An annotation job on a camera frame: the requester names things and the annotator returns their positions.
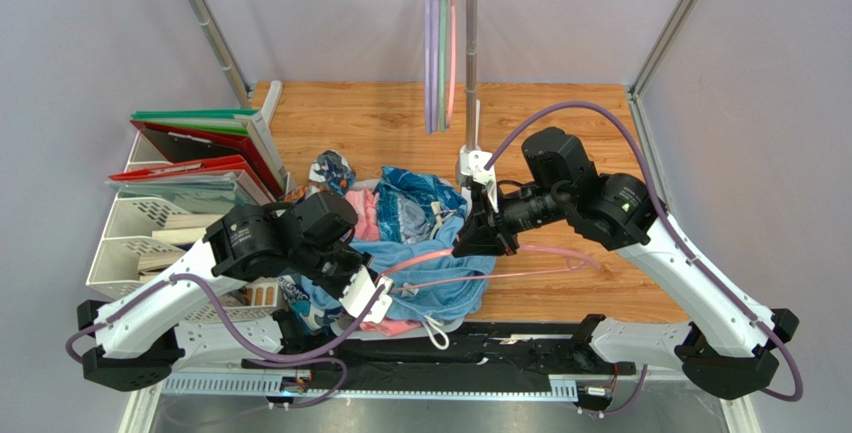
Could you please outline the light blue shorts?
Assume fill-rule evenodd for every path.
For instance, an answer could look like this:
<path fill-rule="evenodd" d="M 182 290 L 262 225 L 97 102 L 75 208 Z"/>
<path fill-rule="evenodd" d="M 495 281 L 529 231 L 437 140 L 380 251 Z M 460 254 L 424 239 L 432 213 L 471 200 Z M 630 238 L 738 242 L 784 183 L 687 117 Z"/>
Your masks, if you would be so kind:
<path fill-rule="evenodd" d="M 436 237 L 430 240 L 413 244 L 354 240 L 351 246 L 359 252 L 371 254 L 373 256 L 371 268 L 381 273 L 416 256 L 451 247 L 462 225 L 463 219 L 457 215 L 448 219 L 438 230 Z M 459 276 L 489 275 L 493 272 L 495 265 L 494 257 L 455 258 L 450 255 L 415 265 L 390 278 L 395 288 Z M 418 322 L 423 322 L 429 317 L 441 322 L 451 322 L 478 311 L 486 290 L 486 281 L 460 282 L 403 291 L 393 290 L 390 293 L 393 303 L 386 317 L 392 320 Z"/>

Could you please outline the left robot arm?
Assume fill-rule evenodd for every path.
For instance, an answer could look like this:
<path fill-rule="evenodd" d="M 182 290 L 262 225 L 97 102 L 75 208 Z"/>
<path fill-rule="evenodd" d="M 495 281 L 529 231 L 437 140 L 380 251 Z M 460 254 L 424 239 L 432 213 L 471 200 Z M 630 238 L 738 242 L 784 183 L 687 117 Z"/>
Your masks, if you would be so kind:
<path fill-rule="evenodd" d="M 79 305 L 78 336 L 95 340 L 75 355 L 83 376 L 129 392 L 186 367 L 243 362 L 296 368 L 326 357 L 328 346 L 305 350 L 285 320 L 232 320 L 221 298 L 290 271 L 333 296 L 356 323 L 381 321 L 391 305 L 391 282 L 352 248 L 357 220 L 344 197 L 324 191 L 294 204 L 233 208 L 136 291 L 110 303 Z"/>

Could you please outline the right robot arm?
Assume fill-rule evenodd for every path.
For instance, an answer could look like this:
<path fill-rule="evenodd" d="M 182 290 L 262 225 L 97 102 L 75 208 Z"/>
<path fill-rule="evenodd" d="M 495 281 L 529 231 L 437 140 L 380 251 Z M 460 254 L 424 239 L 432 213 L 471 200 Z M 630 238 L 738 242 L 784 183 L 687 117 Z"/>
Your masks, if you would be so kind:
<path fill-rule="evenodd" d="M 579 138 L 550 127 L 527 138 L 522 153 L 532 181 L 504 194 L 490 154 L 461 151 L 458 177 L 470 190 L 471 207 L 455 257 L 509 256 L 519 250 L 522 232 L 566 222 L 638 267 L 688 315 L 664 324 L 590 314 L 573 338 L 584 359 L 678 370 L 729 400 L 770 385 L 779 367 L 774 349 L 798 326 L 791 311 L 751 300 L 697 252 L 687 252 L 684 233 L 671 215 L 655 212 L 646 185 L 628 174 L 598 172 Z"/>

